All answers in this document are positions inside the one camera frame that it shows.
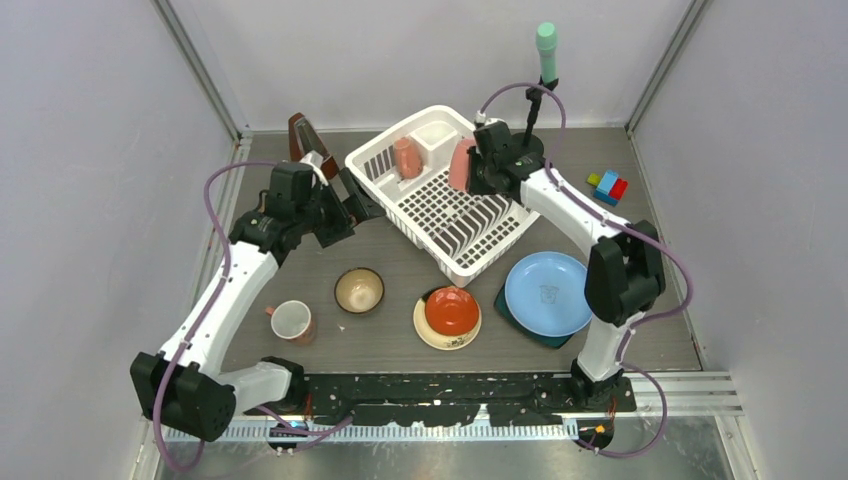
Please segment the white plastic dish rack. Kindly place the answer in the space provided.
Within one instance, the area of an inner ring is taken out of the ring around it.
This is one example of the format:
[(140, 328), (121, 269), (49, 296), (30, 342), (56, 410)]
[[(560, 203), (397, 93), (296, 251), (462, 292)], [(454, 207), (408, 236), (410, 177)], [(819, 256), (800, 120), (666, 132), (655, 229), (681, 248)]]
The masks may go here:
[[(434, 105), (392, 125), (344, 160), (388, 220), (459, 287), (501, 258), (539, 217), (507, 197), (473, 196), (450, 187), (453, 151), (472, 130), (454, 109)], [(423, 171), (414, 179), (398, 171), (395, 142), (402, 138), (411, 140), (422, 159)]]

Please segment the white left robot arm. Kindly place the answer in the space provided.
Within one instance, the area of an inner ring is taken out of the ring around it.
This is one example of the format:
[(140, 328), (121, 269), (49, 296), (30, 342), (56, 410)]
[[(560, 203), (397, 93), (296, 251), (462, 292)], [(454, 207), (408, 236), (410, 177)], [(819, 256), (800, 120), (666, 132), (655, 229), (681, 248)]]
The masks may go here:
[(314, 235), (329, 247), (385, 212), (347, 168), (338, 172), (346, 199), (306, 162), (270, 168), (269, 185), (254, 209), (229, 232), (213, 224), (224, 257), (189, 316), (157, 353), (139, 353), (131, 363), (142, 413), (159, 427), (213, 442), (243, 412), (275, 406), (293, 414), (305, 405), (308, 383), (301, 365), (267, 356), (252, 367), (224, 372), (225, 353), (249, 307), (303, 237)]

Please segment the pink mug with handle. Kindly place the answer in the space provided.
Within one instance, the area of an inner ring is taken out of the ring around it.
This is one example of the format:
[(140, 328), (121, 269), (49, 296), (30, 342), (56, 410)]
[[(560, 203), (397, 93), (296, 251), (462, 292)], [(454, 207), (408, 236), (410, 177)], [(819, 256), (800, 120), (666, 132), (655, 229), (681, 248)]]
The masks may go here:
[(409, 137), (402, 137), (393, 144), (396, 168), (402, 179), (411, 180), (421, 175), (423, 162), (416, 143)]

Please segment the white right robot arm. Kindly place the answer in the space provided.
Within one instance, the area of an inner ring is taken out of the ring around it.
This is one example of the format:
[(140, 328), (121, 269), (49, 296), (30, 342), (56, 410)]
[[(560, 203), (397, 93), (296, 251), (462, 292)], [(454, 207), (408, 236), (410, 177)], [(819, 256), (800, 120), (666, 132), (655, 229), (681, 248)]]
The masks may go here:
[(634, 327), (665, 290), (657, 230), (594, 204), (544, 154), (521, 146), (504, 121), (476, 123), (473, 138), (468, 193), (508, 196), (546, 218), (588, 259), (584, 297), (592, 317), (566, 388), (575, 405), (596, 410), (622, 386)]

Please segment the brown ceramic bowl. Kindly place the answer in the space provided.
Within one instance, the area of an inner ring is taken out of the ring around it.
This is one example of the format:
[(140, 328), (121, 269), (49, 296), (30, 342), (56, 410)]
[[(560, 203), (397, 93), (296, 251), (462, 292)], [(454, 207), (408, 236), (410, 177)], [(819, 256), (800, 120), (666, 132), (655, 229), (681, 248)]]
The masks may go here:
[(373, 269), (358, 267), (344, 272), (334, 286), (334, 299), (343, 311), (363, 315), (373, 311), (383, 300), (385, 285)]

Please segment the pink cup white inside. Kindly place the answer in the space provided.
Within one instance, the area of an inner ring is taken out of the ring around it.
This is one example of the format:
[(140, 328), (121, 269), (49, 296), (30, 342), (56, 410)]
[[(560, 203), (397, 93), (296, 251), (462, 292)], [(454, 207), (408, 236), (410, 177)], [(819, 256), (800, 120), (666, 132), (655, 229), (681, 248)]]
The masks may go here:
[(470, 154), (469, 150), (476, 147), (473, 138), (461, 139), (454, 148), (448, 175), (448, 184), (451, 188), (466, 192), (469, 183)]

